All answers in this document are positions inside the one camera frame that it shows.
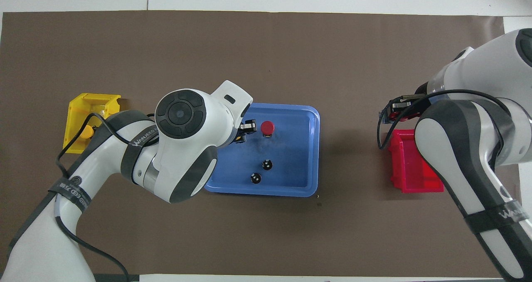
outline red round object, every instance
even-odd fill
[[[273,122],[271,121],[264,121],[261,124],[261,131],[263,135],[273,135],[273,131],[275,130],[275,125],[273,125]]]

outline yellow bin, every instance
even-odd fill
[[[116,101],[120,95],[114,94],[95,94],[95,93],[81,93],[74,98],[68,106],[68,116],[66,118],[65,138],[63,140],[63,148],[76,136],[83,121],[90,113],[98,113],[104,119],[107,119],[112,114],[120,111],[120,105]],[[100,126],[101,121],[96,117],[92,117],[88,123],[89,126]],[[82,153],[91,139],[78,138],[66,151],[67,153]]]

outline brown mat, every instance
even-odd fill
[[[320,112],[317,193],[203,190],[171,205],[117,174],[82,216],[82,239],[137,274],[498,277],[447,192],[394,189],[375,127],[389,99],[500,34],[500,17],[4,13],[0,271],[11,237],[61,174],[54,158],[70,100],[117,93],[123,108],[151,113],[168,91],[211,93],[229,79],[255,102]],[[94,272],[119,272],[85,255]]]

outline yellow round object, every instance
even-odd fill
[[[82,139],[88,139],[91,138],[94,135],[94,130],[90,125],[85,125],[85,128],[81,132],[80,138]]]

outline blue plastic tray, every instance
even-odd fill
[[[244,120],[255,119],[258,131],[246,142],[218,151],[218,164],[205,185],[216,193],[309,197],[318,187],[320,115],[305,105],[253,103]],[[264,138],[260,126],[271,121],[275,131]],[[271,170],[262,161],[273,162]],[[254,172],[262,176],[251,182]]]

